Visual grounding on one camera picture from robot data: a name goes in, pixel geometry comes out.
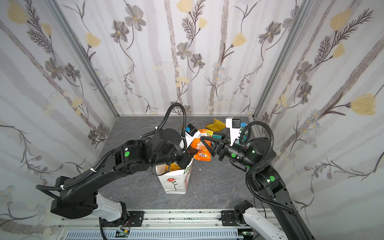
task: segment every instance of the teal object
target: teal object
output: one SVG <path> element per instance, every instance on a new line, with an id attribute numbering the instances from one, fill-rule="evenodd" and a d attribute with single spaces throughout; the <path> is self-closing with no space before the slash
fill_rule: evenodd
<path id="1" fill-rule="evenodd" d="M 221 136 L 221 135 L 213 134 L 212 137 L 213 137 L 213 138 L 217 138 L 217 139 L 221 139 L 222 136 Z"/>

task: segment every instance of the wall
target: wall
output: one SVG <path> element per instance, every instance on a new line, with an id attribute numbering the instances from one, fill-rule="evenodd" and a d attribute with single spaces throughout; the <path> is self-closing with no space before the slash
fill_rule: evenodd
<path id="1" fill-rule="evenodd" d="M 248 115 L 301 3 L 125 2 L 60 2 L 120 114 Z"/>
<path id="2" fill-rule="evenodd" d="M 317 239 L 384 233 L 384 2 L 315 1 L 257 119 Z"/>
<path id="3" fill-rule="evenodd" d="M 44 1 L 2 1 L 0 29 L 0 238 L 50 239 L 35 185 L 89 168 L 114 117 Z"/>

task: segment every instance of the paper shopping bag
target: paper shopping bag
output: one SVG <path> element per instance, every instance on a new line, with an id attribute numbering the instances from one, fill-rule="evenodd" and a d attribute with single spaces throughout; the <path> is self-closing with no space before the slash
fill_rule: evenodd
<path id="1" fill-rule="evenodd" d="M 189 176 L 192 170 L 192 162 L 188 164 L 186 169 L 180 169 L 172 172 L 168 172 L 162 176 L 158 176 L 167 194 L 185 194 L 188 189 Z M 163 174 L 166 171 L 167 165 L 156 166 L 156 173 L 158 175 Z"/>

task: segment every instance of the gray marble floor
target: gray marble floor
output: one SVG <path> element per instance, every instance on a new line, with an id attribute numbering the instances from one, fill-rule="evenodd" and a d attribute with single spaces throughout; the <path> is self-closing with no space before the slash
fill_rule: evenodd
<path id="1" fill-rule="evenodd" d="M 225 117 L 216 117 L 225 122 Z M 158 126 L 159 117 L 119 117 L 109 135 L 103 154 Z M 188 117 L 187 124 L 205 128 L 213 117 Z M 182 117 L 169 117 L 164 128 L 180 132 Z M 123 201 L 127 209 L 226 209 L 243 200 L 253 203 L 253 196 L 245 185 L 245 173 L 233 167 L 228 159 L 220 162 L 217 157 L 210 162 L 194 161 L 186 194 L 165 194 L 157 176 L 137 172 L 104 186 L 99 192 L 113 201 Z M 256 201 L 256 208 L 262 208 Z"/>

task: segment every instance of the yellow snack bag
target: yellow snack bag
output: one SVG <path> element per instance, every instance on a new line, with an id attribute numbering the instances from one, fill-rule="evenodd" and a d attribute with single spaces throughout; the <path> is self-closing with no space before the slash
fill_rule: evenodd
<path id="1" fill-rule="evenodd" d="M 176 170 L 180 170 L 181 168 L 178 166 L 178 164 L 177 163 L 172 163 L 171 165 L 170 165 L 170 169 L 169 169 L 169 171 L 170 172 L 172 172 L 172 171 L 176 171 Z"/>
<path id="2" fill-rule="evenodd" d="M 199 129 L 200 137 L 207 136 L 211 137 L 213 135 L 213 131 L 208 129 Z M 211 147 L 211 142 L 206 141 L 206 143 Z M 194 159 L 199 161 L 211 161 L 211 153 L 207 150 L 204 144 L 201 142 L 200 138 L 195 138 L 191 143 L 191 146 L 197 149 L 199 152 L 194 155 Z"/>
<path id="3" fill-rule="evenodd" d="M 217 120 L 216 118 L 214 118 L 214 121 L 215 121 L 214 123 L 210 123 L 205 127 L 214 132 L 220 132 L 225 128 L 225 123 L 223 123 L 222 121 Z"/>

